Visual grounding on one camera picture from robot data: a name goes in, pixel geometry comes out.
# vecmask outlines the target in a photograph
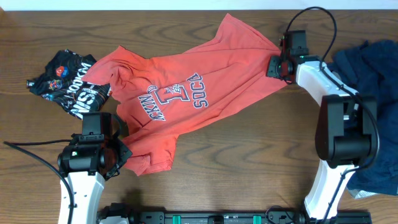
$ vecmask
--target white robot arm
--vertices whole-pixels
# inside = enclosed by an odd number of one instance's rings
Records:
[[[73,215],[67,186],[61,181],[61,210],[58,224],[129,224],[127,212],[108,211],[104,219],[97,216],[98,204],[105,181],[119,175],[120,168],[132,152],[113,134],[109,113],[85,113],[82,134],[74,135],[70,144],[58,156],[60,173],[72,191]]]
[[[376,156],[378,136],[371,119],[376,117],[376,100],[365,97],[358,102],[356,90],[345,86],[318,57],[308,55],[304,30],[286,32],[280,45],[282,53],[271,58],[267,76],[298,84],[321,107],[315,135],[320,163],[304,200],[306,220],[330,220],[337,216],[355,170]]]

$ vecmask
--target wooden table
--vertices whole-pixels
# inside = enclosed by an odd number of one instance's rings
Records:
[[[143,57],[179,54],[214,37],[227,12],[5,12],[0,15],[0,138],[16,142],[69,138],[81,121],[25,88],[60,49],[100,59],[118,45]],[[278,44],[297,11],[232,11]],[[396,11],[333,11],[338,35],[332,53],[365,40],[398,40]],[[322,55],[333,24],[306,12],[292,29],[307,30],[311,53]],[[110,99],[103,111],[116,111]],[[297,208],[318,166],[314,134],[318,106],[292,85],[229,118],[180,136],[171,171],[137,177],[123,169],[106,183],[100,207],[127,202],[167,210]],[[29,147],[56,165],[64,144]],[[32,158],[0,145],[0,223],[56,223],[60,181]],[[363,200],[345,192],[341,209],[369,210],[374,223],[397,223],[395,197]]]

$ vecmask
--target navy blue cloth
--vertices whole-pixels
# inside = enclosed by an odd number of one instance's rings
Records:
[[[398,195],[398,44],[383,40],[337,52],[331,71],[358,90],[377,99],[380,151],[375,164],[349,180],[350,190]]]

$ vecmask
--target red t-shirt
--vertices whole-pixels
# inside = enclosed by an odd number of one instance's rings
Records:
[[[216,37],[182,54],[150,59],[119,47],[83,81],[111,84],[118,115],[130,136],[125,167],[137,175],[169,170],[180,134],[194,131],[281,89],[267,78],[279,49],[258,31],[227,14]]]

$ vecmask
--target black cable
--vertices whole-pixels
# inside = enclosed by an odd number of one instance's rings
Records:
[[[23,143],[8,142],[8,143],[16,145],[16,146],[39,146],[39,145],[53,144],[53,143],[58,143],[58,142],[70,142],[70,139],[60,139],[60,140],[45,141],[45,142],[23,142]]]
[[[287,26],[287,28],[286,28],[286,32],[289,31],[289,28],[290,28],[290,26],[292,25],[293,21],[294,21],[299,15],[301,15],[301,13],[303,13],[303,12],[305,12],[305,11],[308,11],[308,10],[311,10],[311,9],[319,9],[319,10],[325,12],[326,14],[328,14],[328,15],[330,16],[332,22],[333,22],[333,27],[334,27],[334,30],[335,30],[335,31],[334,31],[334,34],[333,34],[333,38],[332,38],[332,40],[331,40],[331,42],[330,42],[330,45],[329,45],[328,49],[326,50],[326,52],[325,52],[325,54],[323,55],[322,59],[319,61],[319,68],[320,68],[321,72],[322,72],[332,83],[334,83],[336,86],[338,86],[338,87],[340,88],[340,90],[343,90],[345,93],[349,94],[349,96],[352,97],[352,99],[354,99],[354,101],[355,101],[360,107],[362,107],[363,110],[365,110],[366,114],[368,114],[368,116],[370,117],[370,119],[371,119],[371,121],[372,121],[372,126],[373,126],[373,129],[374,129],[374,133],[375,133],[375,135],[376,135],[376,147],[377,147],[377,148],[376,148],[376,153],[374,154],[373,158],[371,159],[371,161],[370,161],[368,164],[365,164],[365,165],[363,165],[363,166],[361,166],[361,167],[357,167],[357,168],[354,168],[354,169],[346,170],[346,171],[344,171],[344,172],[341,174],[340,181],[339,181],[339,183],[338,183],[338,185],[337,185],[337,188],[336,188],[336,190],[335,190],[335,193],[333,194],[333,196],[332,196],[332,198],[331,198],[331,201],[330,201],[330,203],[329,203],[329,206],[328,206],[328,208],[327,208],[327,210],[326,210],[326,214],[325,214],[325,216],[323,217],[323,220],[322,220],[322,223],[325,223],[325,222],[326,222],[326,219],[327,219],[327,217],[328,217],[328,215],[329,215],[331,206],[332,206],[333,203],[335,202],[335,199],[336,199],[336,197],[337,197],[337,194],[338,194],[338,192],[340,191],[340,187],[341,187],[341,185],[343,184],[343,181],[345,180],[346,175],[347,175],[348,173],[350,173],[350,172],[354,172],[354,171],[359,171],[359,170],[367,169],[367,168],[371,167],[371,166],[374,164],[374,162],[376,161],[377,155],[379,154],[379,150],[380,150],[380,137],[379,137],[379,130],[378,130],[378,128],[377,128],[377,121],[376,121],[376,119],[374,118],[374,116],[372,115],[370,109],[362,102],[361,99],[359,99],[358,96],[356,96],[354,93],[352,93],[352,92],[350,92],[349,90],[347,90],[347,89],[345,88],[345,85],[344,85],[344,84],[338,83],[338,82],[337,82],[336,80],[334,80],[331,76],[329,76],[329,74],[327,74],[327,72],[325,71],[325,68],[322,66],[322,64],[323,64],[323,62],[324,62],[326,56],[328,55],[328,53],[329,53],[329,51],[330,51],[330,49],[331,49],[331,46],[332,46],[333,43],[335,42],[336,35],[337,35],[337,25],[336,25],[336,20],[335,20],[335,18],[333,17],[333,15],[332,15],[329,11],[327,11],[326,9],[324,9],[324,8],[322,8],[322,7],[318,7],[318,6],[308,7],[308,8],[306,8],[306,9],[304,9],[304,10],[301,10],[299,13],[297,13],[297,14],[293,17],[293,19],[289,22],[289,24],[288,24],[288,26]]]
[[[28,156],[40,161],[41,163],[43,163],[45,166],[47,166],[48,168],[50,168],[50,170],[52,170],[63,182],[63,184],[65,185],[65,187],[67,188],[68,191],[68,195],[69,195],[69,200],[70,200],[70,205],[69,205],[69,216],[68,216],[68,224],[71,224],[72,222],[72,216],[73,216],[73,208],[74,206],[74,202],[73,202],[73,194],[72,194],[72,190],[70,189],[70,186],[68,184],[68,182],[62,177],[62,174],[50,163],[48,163],[47,161],[45,161],[44,159],[40,158],[39,156],[36,156],[35,154],[19,147],[19,146],[33,146],[33,145],[41,145],[41,144],[51,144],[51,143],[56,143],[56,142],[65,142],[65,141],[70,141],[70,140],[56,140],[56,141],[48,141],[48,142],[27,142],[27,143],[16,143],[16,142],[7,142],[4,141],[3,144],[16,149],[20,152],[23,152],[24,154],[27,154]]]

